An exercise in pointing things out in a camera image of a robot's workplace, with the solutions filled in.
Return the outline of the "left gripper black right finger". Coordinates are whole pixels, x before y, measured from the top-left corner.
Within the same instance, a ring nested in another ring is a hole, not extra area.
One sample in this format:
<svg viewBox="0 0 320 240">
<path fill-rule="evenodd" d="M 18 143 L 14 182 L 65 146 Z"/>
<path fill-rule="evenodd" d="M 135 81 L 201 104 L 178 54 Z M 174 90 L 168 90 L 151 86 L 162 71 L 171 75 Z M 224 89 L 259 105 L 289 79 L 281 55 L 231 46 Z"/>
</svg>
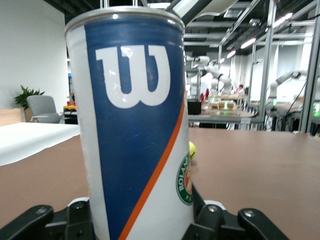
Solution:
<svg viewBox="0 0 320 240">
<path fill-rule="evenodd" d="M 262 211 L 242 208 L 236 215 L 217 203 L 205 203 L 192 187 L 191 240 L 290 240 Z"/>
</svg>

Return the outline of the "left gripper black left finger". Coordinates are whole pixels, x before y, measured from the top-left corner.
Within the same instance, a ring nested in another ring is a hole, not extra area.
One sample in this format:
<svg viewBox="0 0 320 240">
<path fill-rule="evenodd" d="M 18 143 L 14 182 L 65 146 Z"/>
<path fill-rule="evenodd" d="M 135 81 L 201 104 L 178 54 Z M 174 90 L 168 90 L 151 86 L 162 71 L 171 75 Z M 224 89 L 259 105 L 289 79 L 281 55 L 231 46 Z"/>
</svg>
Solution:
<svg viewBox="0 0 320 240">
<path fill-rule="evenodd" d="M 89 198 L 75 198 L 57 212 L 33 206 L 0 228 L 0 240 L 97 240 Z"/>
</svg>

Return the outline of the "white blue tennis ball can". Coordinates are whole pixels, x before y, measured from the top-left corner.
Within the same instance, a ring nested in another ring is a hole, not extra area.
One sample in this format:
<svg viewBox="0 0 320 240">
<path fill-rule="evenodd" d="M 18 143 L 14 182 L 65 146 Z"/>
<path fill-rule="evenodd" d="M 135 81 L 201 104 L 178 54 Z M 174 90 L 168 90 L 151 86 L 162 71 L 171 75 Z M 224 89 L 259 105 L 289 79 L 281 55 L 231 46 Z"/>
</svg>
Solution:
<svg viewBox="0 0 320 240">
<path fill-rule="evenodd" d="M 92 10 L 65 28 L 98 240 L 182 240 L 193 223 L 184 23 Z"/>
</svg>

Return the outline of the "brown table cover sheet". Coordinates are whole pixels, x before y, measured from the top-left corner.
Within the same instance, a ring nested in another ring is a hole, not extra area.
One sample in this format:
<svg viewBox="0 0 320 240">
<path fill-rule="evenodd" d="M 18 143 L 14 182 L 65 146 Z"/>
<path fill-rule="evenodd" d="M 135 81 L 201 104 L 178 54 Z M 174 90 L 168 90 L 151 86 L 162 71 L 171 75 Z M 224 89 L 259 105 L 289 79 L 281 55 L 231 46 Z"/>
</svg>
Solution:
<svg viewBox="0 0 320 240">
<path fill-rule="evenodd" d="M 191 179 L 236 214 L 262 211 L 290 240 L 320 240 L 320 138 L 291 132 L 190 128 Z M 88 195 L 80 138 L 0 166 L 0 228 L 36 205 L 59 211 Z"/>
</svg>

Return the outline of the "white covered table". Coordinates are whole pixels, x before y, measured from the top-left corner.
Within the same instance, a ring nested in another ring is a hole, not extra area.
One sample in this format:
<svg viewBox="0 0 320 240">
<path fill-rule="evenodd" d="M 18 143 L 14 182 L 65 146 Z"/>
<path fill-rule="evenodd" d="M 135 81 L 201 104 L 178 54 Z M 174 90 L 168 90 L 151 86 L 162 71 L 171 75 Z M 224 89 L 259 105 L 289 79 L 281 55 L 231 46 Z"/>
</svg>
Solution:
<svg viewBox="0 0 320 240">
<path fill-rule="evenodd" d="M 0 126 L 0 167 L 30 157 L 80 134 L 74 124 L 20 122 Z"/>
</svg>

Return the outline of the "light wooden cabinet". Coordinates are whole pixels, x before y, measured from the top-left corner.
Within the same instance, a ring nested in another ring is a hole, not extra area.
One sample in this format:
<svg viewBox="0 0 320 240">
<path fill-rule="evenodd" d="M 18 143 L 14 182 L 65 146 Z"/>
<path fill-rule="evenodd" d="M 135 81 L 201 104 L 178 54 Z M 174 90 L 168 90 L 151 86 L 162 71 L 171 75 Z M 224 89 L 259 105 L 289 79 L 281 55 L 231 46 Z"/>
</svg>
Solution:
<svg viewBox="0 0 320 240">
<path fill-rule="evenodd" d="M 21 123 L 24 121 L 20 108 L 0 109 L 0 127 Z"/>
</svg>

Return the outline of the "yellow box with red caps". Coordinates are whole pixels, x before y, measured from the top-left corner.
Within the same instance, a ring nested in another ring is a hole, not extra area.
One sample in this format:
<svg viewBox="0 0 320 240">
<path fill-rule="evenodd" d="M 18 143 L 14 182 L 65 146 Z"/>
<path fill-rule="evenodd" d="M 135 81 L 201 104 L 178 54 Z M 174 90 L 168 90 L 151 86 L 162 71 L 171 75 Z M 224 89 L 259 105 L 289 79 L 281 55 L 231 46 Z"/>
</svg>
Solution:
<svg viewBox="0 0 320 240">
<path fill-rule="evenodd" d="M 69 111 L 69 112 L 76 112 L 77 111 L 77 105 L 75 101 L 68 100 L 66 102 L 66 105 L 63 106 L 64 111 Z"/>
</svg>

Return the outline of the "clear rack with bread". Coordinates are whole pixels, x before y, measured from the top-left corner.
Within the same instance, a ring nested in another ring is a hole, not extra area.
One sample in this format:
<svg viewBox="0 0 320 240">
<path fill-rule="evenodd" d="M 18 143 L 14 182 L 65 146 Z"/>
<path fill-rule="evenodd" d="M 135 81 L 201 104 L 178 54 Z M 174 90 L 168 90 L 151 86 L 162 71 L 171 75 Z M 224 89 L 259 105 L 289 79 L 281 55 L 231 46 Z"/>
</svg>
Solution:
<svg viewBox="0 0 320 240">
<path fill-rule="evenodd" d="M 238 95 L 212 95 L 208 101 L 208 110 L 235 110 L 238 107 Z"/>
</svg>

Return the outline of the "green potted plant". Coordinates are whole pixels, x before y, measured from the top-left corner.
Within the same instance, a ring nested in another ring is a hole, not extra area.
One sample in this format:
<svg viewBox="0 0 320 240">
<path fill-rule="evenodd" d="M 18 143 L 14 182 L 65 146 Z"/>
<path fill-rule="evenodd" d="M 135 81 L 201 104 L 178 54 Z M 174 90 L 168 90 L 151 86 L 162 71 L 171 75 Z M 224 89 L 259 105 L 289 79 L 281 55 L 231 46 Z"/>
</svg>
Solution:
<svg viewBox="0 0 320 240">
<path fill-rule="evenodd" d="M 41 92 L 40 89 L 38 90 L 29 89 L 28 87 L 23 87 L 22 85 L 20 86 L 20 88 L 22 90 L 22 93 L 20 93 L 14 98 L 14 102 L 17 105 L 19 105 L 24 111 L 29 108 L 27 103 L 27 97 L 41 96 L 45 93 L 44 91 Z"/>
</svg>

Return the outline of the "aluminium cell frame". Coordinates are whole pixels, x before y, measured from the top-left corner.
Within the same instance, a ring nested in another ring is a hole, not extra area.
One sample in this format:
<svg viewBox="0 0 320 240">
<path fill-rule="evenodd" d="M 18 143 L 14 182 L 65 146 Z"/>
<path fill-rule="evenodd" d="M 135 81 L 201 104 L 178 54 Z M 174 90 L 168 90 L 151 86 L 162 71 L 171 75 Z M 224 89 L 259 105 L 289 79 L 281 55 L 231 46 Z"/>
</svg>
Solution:
<svg viewBox="0 0 320 240">
<path fill-rule="evenodd" d="M 276 19 L 277 4 L 275 0 L 268 0 L 268 16 L 267 16 L 267 31 L 266 34 L 259 39 L 257 39 L 252 44 L 252 61 L 250 69 L 250 79 L 249 83 L 253 81 L 253 69 L 254 61 L 256 56 L 256 47 L 257 44 L 264 43 L 264 59 L 263 59 L 263 71 L 262 71 L 262 80 L 261 80 L 261 89 L 260 89 L 260 101 L 258 105 L 258 111 L 256 115 L 250 117 L 243 117 L 240 115 L 228 115 L 223 111 L 222 114 L 218 115 L 189 115 L 188 121 L 190 123 L 199 122 L 201 124 L 235 124 L 238 126 L 238 129 L 248 129 L 250 125 L 256 125 L 258 131 L 262 131 L 265 126 L 266 119 L 266 100 L 267 100 L 267 86 L 270 73 L 270 59 L 272 53 L 272 45 L 274 38 L 274 28 L 273 25 Z"/>
</svg>

